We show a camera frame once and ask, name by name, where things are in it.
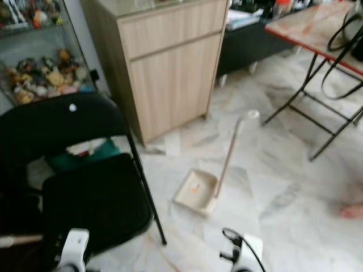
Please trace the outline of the beige broom with purple bristles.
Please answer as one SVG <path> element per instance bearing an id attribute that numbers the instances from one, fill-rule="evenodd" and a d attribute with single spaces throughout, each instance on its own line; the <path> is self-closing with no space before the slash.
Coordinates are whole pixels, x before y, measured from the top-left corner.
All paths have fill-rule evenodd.
<path id="1" fill-rule="evenodd" d="M 43 239 L 41 234 L 6 235 L 0 237 L 0 248 L 5 249 L 18 245 L 38 243 Z"/>

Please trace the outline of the glass figurine display cabinet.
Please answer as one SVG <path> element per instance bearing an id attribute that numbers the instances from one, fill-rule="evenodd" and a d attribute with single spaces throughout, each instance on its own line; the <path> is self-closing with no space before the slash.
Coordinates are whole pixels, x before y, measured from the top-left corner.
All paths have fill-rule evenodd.
<path id="1" fill-rule="evenodd" d="M 1 0 L 3 106 L 98 93 L 65 0 Z"/>

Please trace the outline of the teal shopping bag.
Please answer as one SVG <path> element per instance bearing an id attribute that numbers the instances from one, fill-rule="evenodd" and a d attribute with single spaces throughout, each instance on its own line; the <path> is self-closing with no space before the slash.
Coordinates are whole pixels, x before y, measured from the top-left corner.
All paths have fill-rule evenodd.
<path id="1" fill-rule="evenodd" d="M 109 138 L 98 138 L 89 144 L 90 150 L 79 154 L 65 151 L 58 155 L 46 156 L 45 162 L 55 173 L 64 173 L 120 154 L 119 148 Z"/>

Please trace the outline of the black folding chair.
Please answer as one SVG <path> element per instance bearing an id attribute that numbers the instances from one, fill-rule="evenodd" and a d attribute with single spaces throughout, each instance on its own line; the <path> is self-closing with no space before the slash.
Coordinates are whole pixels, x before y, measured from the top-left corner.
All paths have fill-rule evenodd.
<path id="1" fill-rule="evenodd" d="M 39 190 L 29 185 L 29 163 L 59 156 L 76 143 L 112 137 L 133 142 L 129 125 L 111 99 L 67 94 L 10 109 L 0 122 L 1 203 L 11 212 L 2 233 L 41 233 L 38 270 L 50 272 L 59 264 L 73 229 L 89 232 L 81 256 L 86 261 L 160 225 L 135 145 L 129 152 L 56 170 Z"/>

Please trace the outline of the light wood drawer cabinet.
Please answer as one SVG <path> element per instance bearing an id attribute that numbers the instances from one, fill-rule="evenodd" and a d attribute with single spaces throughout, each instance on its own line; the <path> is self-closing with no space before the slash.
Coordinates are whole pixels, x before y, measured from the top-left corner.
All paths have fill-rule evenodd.
<path id="1" fill-rule="evenodd" d="M 143 145 L 209 112 L 229 0 L 81 0 L 111 98 Z"/>

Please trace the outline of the black low bench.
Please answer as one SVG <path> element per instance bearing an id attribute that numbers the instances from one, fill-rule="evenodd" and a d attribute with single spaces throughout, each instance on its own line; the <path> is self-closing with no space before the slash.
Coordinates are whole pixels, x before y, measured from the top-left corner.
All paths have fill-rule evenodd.
<path id="1" fill-rule="evenodd" d="M 253 25 L 234 31 L 225 30 L 216 77 L 220 78 L 286 49 L 292 49 L 292 43 L 265 30 L 265 26 L 272 21 L 274 20 L 261 16 Z"/>

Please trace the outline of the white paper stack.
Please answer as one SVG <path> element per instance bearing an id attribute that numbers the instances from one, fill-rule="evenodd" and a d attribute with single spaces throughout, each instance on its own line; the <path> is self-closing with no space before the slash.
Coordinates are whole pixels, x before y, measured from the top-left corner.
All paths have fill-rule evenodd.
<path id="1" fill-rule="evenodd" d="M 235 29 L 253 25 L 260 20 L 262 13 L 264 13 L 262 8 L 254 12 L 238 11 L 230 8 L 226 15 L 225 30 L 234 31 Z"/>

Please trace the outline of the red-edged folding table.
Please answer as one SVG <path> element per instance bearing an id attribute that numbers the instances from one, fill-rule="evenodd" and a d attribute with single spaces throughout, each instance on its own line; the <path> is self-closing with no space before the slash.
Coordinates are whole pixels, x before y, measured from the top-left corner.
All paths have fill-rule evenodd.
<path id="1" fill-rule="evenodd" d="M 363 120 L 363 105 L 351 116 L 347 116 L 322 100 L 338 100 L 356 93 L 363 94 L 363 60 L 353 56 L 353 47 L 363 46 L 363 5 L 358 0 L 321 3 L 269 23 L 265 30 L 312 52 L 303 83 L 282 106 L 264 120 L 264 124 L 268 124 L 285 109 L 290 109 L 324 130 L 329 137 L 309 156 L 309 161 L 314 161 L 347 127 L 358 125 Z M 335 71 L 356 80 L 356 85 L 340 94 L 326 93 L 325 80 Z M 343 124 L 335 130 L 325 127 L 293 104 L 299 97 L 309 98 L 334 113 L 343 119 Z"/>

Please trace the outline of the person bare foot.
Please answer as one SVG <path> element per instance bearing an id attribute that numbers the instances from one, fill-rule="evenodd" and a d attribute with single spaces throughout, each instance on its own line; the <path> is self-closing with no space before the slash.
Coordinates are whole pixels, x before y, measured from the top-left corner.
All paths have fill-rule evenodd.
<path id="1" fill-rule="evenodd" d="M 340 210 L 340 216 L 347 219 L 363 218 L 363 203 L 351 204 Z"/>

